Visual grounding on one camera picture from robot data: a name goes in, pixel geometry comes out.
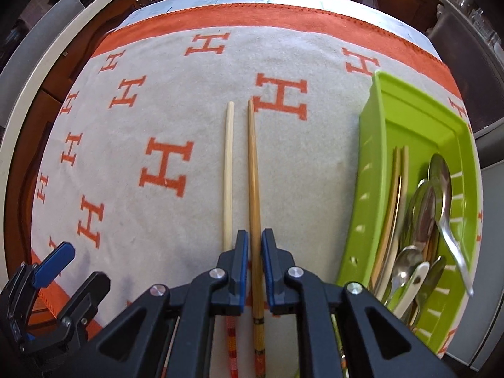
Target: kitchen counter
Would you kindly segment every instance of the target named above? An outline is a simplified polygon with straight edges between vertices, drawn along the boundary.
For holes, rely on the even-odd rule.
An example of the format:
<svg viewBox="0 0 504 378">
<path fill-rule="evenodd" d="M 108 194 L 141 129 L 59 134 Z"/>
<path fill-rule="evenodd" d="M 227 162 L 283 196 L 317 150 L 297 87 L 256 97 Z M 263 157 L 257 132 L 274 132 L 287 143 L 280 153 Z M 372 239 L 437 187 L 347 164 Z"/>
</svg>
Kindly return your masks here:
<svg viewBox="0 0 504 378">
<path fill-rule="evenodd" d="M 112 1 L 113 0 L 95 0 L 82 10 L 49 46 L 24 85 L 12 110 L 6 131 L 4 133 L 3 141 L 0 146 L 0 200 L 2 201 L 0 203 L 0 215 L 3 218 L 6 214 L 5 200 L 7 180 L 13 160 L 14 149 L 30 106 L 39 92 L 46 75 L 49 73 L 59 57 L 64 55 L 66 47 L 77 36 L 77 34 L 79 34 L 84 26 Z M 384 30 L 388 30 L 393 34 L 412 42 L 435 57 L 438 57 L 433 45 L 421 32 L 415 30 L 407 24 L 404 24 L 404 22 L 401 22 L 394 17 L 350 0 L 165 0 L 162 4 L 158 3 L 138 10 L 133 17 L 139 20 L 142 16 L 151 16 L 152 10 L 159 9 L 161 6 L 167 7 L 169 5 L 170 7 L 167 7 L 166 10 L 175 10 L 177 9 L 176 7 L 178 7 L 178 9 L 183 9 L 194 6 L 231 2 L 288 4 L 337 12 L 343 15 L 358 18 Z M 0 223 L 0 238 L 3 243 L 4 220 Z M 0 249 L 0 251 L 0 285 L 2 285 L 7 281 L 7 270 L 5 267 L 6 261 L 4 249 Z"/>
</svg>

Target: wooden chopstick in tray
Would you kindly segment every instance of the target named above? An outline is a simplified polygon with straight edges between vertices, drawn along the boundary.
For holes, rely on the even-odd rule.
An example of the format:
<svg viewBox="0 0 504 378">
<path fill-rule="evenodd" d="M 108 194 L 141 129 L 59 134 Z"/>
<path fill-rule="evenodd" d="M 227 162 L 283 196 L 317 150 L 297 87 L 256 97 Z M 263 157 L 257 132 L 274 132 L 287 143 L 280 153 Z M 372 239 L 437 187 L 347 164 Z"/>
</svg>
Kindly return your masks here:
<svg viewBox="0 0 504 378">
<path fill-rule="evenodd" d="M 400 192 L 400 169 L 401 169 L 401 153 L 399 148 L 394 149 L 394 157 L 392 159 L 392 177 L 389 191 L 389 202 L 385 213 L 384 225 L 381 229 L 380 243 L 376 252 L 375 264 L 371 272 L 371 280 L 369 281 L 369 290 L 374 295 L 381 283 L 383 275 L 383 266 L 387 258 L 387 252 L 390 251 L 392 243 L 392 232 L 394 230 L 395 221 L 397 218 L 397 201 L 398 193 Z"/>
</svg>

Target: light wooden chopstick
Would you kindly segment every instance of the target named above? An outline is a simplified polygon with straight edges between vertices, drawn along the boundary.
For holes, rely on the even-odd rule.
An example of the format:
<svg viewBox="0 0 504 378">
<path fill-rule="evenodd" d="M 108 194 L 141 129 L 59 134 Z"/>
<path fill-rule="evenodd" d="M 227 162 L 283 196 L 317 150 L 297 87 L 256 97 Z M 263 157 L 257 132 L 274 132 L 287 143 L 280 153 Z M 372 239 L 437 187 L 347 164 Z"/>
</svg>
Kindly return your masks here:
<svg viewBox="0 0 504 378">
<path fill-rule="evenodd" d="M 389 201 L 387 205 L 387 210 L 385 212 L 385 220 L 383 227 L 381 229 L 381 237 L 380 244 L 378 246 L 378 250 L 376 252 L 375 264 L 373 266 L 373 270 L 371 272 L 371 280 L 369 285 L 371 287 L 370 291 L 374 294 L 377 292 L 380 273 L 384 264 L 385 256 L 391 239 L 391 231 L 394 225 L 394 219 L 396 217 L 397 211 L 397 192 L 399 188 L 399 176 L 401 169 L 401 153 L 399 149 L 396 147 L 394 149 L 394 155 L 392 160 L 392 177 L 391 177 L 391 185 L 389 191 Z"/>
<path fill-rule="evenodd" d="M 254 103 L 252 100 L 249 100 L 249 216 L 255 377 L 264 378 L 266 376 L 266 354 L 264 348 L 263 262 L 261 260 L 261 207 L 259 202 L 259 169 L 255 141 Z"/>
<path fill-rule="evenodd" d="M 233 125 L 234 102 L 228 102 L 224 140 L 224 213 L 222 218 L 222 249 L 224 251 L 228 251 L 233 248 Z M 231 378 L 238 378 L 235 317 L 226 317 L 226 336 L 229 358 L 229 374 Z"/>
</svg>

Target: spoon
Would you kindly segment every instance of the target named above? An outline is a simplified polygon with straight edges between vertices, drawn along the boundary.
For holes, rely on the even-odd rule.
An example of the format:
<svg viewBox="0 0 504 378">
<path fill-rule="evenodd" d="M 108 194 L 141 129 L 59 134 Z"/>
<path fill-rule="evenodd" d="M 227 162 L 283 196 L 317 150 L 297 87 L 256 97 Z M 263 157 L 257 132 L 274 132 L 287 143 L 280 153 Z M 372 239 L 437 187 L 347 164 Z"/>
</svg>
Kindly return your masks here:
<svg viewBox="0 0 504 378">
<path fill-rule="evenodd" d="M 467 262 L 450 228 L 450 207 L 452 204 L 452 179 L 446 161 L 440 154 L 432 155 L 429 164 L 429 182 L 434 187 L 436 197 L 435 220 L 450 253 L 462 276 L 462 281 L 470 297 L 474 295 Z"/>
<path fill-rule="evenodd" d="M 412 320 L 412 322 L 410 322 L 411 327 L 416 327 L 416 325 L 418 324 L 422 312 L 425 310 L 425 304 L 427 304 L 427 300 L 429 300 L 430 295 L 438 285 L 439 280 L 443 275 L 445 266 L 446 257 L 439 256 L 427 273 L 427 277 L 425 277 L 425 280 L 423 281 L 423 284 L 420 287 L 420 290 L 418 290 L 418 294 L 415 297 L 418 311 L 416 312 L 415 318 Z"/>
<path fill-rule="evenodd" d="M 423 251 L 434 227 L 434 215 L 434 188 L 428 180 L 422 180 L 410 201 L 401 247 L 412 245 Z"/>
<path fill-rule="evenodd" d="M 394 293 L 407 283 L 416 267 L 422 261 L 422 253 L 416 247 L 406 246 L 401 250 L 401 252 L 397 255 L 396 261 L 394 262 L 394 268 L 392 269 L 392 278 L 390 280 L 391 289 L 389 296 L 385 300 L 385 306 L 392 299 Z"/>
<path fill-rule="evenodd" d="M 429 267 L 430 264 L 427 261 L 420 263 L 416 267 L 415 271 L 404 287 L 404 292 L 401 295 L 399 302 L 397 303 L 395 308 L 391 309 L 392 313 L 397 318 L 400 319 L 404 315 L 404 312 L 413 302 L 420 288 L 422 288 L 425 277 L 427 277 L 427 273 L 429 272 Z"/>
</svg>

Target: orange h pattern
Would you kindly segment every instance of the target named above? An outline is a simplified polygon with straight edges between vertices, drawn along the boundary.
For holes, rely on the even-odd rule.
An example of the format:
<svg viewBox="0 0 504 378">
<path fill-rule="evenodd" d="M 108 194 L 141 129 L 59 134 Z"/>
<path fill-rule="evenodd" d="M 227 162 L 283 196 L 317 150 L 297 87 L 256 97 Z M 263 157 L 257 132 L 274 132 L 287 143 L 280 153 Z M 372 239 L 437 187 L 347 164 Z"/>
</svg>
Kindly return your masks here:
<svg viewBox="0 0 504 378">
<path fill-rule="evenodd" d="M 196 34 L 195 37 L 192 39 L 192 42 L 196 42 L 198 40 L 205 40 L 203 46 L 201 48 L 194 48 L 194 47 L 189 47 L 184 54 L 184 56 L 187 56 L 189 54 L 193 54 L 194 52 L 215 52 L 216 54 L 222 54 L 224 52 L 224 45 L 219 45 L 217 47 L 210 47 L 210 43 L 214 38 L 220 38 L 223 40 L 227 40 L 229 38 L 230 33 L 227 32 L 226 34 L 216 34 L 216 35 L 210 35 L 210 36 L 203 36 L 200 34 Z"/>
<path fill-rule="evenodd" d="M 350 62 L 345 62 L 347 72 L 349 72 L 349 73 L 360 72 L 360 73 L 363 73 L 363 74 L 366 74 L 369 76 L 373 75 L 372 72 L 367 68 L 366 61 L 376 65 L 377 67 L 380 66 L 380 63 L 378 62 L 378 60 L 376 58 L 365 57 L 364 55 L 360 55 L 355 52 L 351 52 L 351 51 L 347 50 L 345 47 L 343 47 L 343 55 L 345 55 L 346 57 L 354 56 L 360 60 L 360 68 L 352 65 Z"/>
<path fill-rule="evenodd" d="M 459 112 L 459 116 L 461 118 L 467 118 L 467 112 L 465 110 L 464 107 L 461 107 L 461 106 L 458 106 L 455 102 L 452 101 L 451 98 L 448 98 L 449 102 L 450 102 L 450 105 L 452 106 L 452 108 L 455 108 L 458 112 Z"/>
<path fill-rule="evenodd" d="M 37 199 L 42 200 L 42 204 L 45 203 L 45 193 L 43 192 L 44 188 L 47 187 L 47 182 L 49 182 L 49 177 L 40 174 L 40 179 L 38 180 L 40 182 L 40 189 L 37 190 Z"/>
<path fill-rule="evenodd" d="M 129 79 L 129 80 L 123 79 L 121 81 L 121 83 L 119 84 L 119 88 L 117 88 L 117 89 L 122 89 L 122 88 L 126 87 L 126 89 L 124 90 L 123 96 L 120 98 L 114 97 L 112 99 L 112 101 L 110 102 L 110 105 L 108 106 L 109 109 L 112 108 L 114 105 L 128 105 L 128 107 L 131 108 L 133 106 L 133 104 L 135 103 L 135 99 L 137 98 L 137 94 L 134 94 L 128 98 L 129 90 L 131 89 L 131 87 L 133 85 L 138 85 L 139 87 L 141 87 L 144 84 L 146 77 L 147 77 L 147 75 L 144 75 L 142 78 L 138 78 L 138 79 Z"/>
<path fill-rule="evenodd" d="M 122 57 L 125 52 L 126 52 L 126 50 L 124 50 L 123 52 L 119 52 L 118 54 L 110 54 L 107 57 L 108 63 L 104 67 L 101 67 L 100 70 L 98 71 L 98 73 L 100 73 L 102 71 L 107 71 L 109 69 L 114 69 L 115 66 L 117 65 L 117 61 L 114 62 L 114 59 Z"/>
<path fill-rule="evenodd" d="M 100 247 L 100 232 L 93 233 L 91 231 L 91 221 L 93 219 L 93 213 L 98 215 L 98 221 L 103 221 L 103 210 L 105 205 L 101 203 L 99 206 L 89 203 L 86 200 L 86 196 L 83 194 L 81 199 L 81 210 L 87 209 L 88 211 L 88 222 L 86 227 L 82 225 L 82 221 L 79 220 L 77 225 L 77 235 L 84 234 L 88 239 L 91 239 L 95 243 L 95 247 L 99 249 Z"/>
<path fill-rule="evenodd" d="M 163 186 L 170 189 L 175 189 L 177 196 L 183 198 L 184 190 L 186 188 L 186 176 L 179 175 L 178 179 L 170 179 L 166 177 L 166 170 L 168 169 L 168 157 L 171 153 L 182 155 L 183 161 L 191 159 L 192 147 L 194 142 L 187 142 L 185 146 L 163 144 L 156 142 L 156 139 L 151 137 L 147 144 L 146 155 L 151 155 L 153 151 L 163 152 L 161 157 L 161 166 L 157 175 L 148 173 L 148 169 L 143 167 L 140 174 L 139 186 L 144 187 L 146 183 L 152 183 L 158 186 Z"/>
<path fill-rule="evenodd" d="M 75 98 L 77 98 L 78 94 L 79 94 L 79 91 L 77 91 L 76 94 L 68 94 L 68 96 L 65 99 L 65 106 L 61 107 L 61 109 L 60 109 L 60 115 L 61 114 L 67 114 L 67 113 L 70 112 L 70 109 L 72 109 L 71 102 L 72 102 L 72 100 L 74 100 Z"/>
<path fill-rule="evenodd" d="M 446 340 L 444 341 L 444 344 L 443 344 L 442 348 L 439 350 L 438 354 L 444 354 L 445 352 L 447 352 L 448 345 L 452 341 L 452 338 L 453 338 L 454 334 L 457 332 L 457 328 L 452 329 L 452 331 L 450 331 L 448 333 L 448 336 L 446 337 Z"/>
<path fill-rule="evenodd" d="M 258 112 L 260 108 L 271 109 L 273 111 L 297 114 L 299 119 L 306 121 L 306 104 L 299 104 L 297 107 L 284 104 L 285 89 L 287 87 L 299 89 L 302 94 L 306 94 L 308 92 L 308 83 L 305 79 L 295 82 L 277 78 L 265 78 L 264 74 L 257 74 L 255 86 L 262 87 L 266 83 L 271 83 L 277 86 L 275 102 L 263 102 L 260 97 L 252 97 L 255 112 Z"/>
<path fill-rule="evenodd" d="M 51 236 L 49 236 L 49 247 L 53 250 L 56 249 L 56 243 L 52 240 Z"/>
<path fill-rule="evenodd" d="M 76 143 L 76 146 L 80 145 L 81 139 L 82 139 L 82 134 L 72 135 L 71 132 L 68 133 L 68 136 L 66 137 L 65 143 L 67 144 L 68 142 L 70 142 L 70 148 L 68 149 L 68 153 L 65 153 L 65 152 L 61 153 L 61 163 L 63 163 L 63 161 L 67 161 L 67 162 L 70 162 L 70 166 L 74 166 L 75 158 L 76 158 L 77 154 L 71 155 L 70 152 L 72 152 L 72 148 L 74 147 L 74 142 Z"/>
</svg>

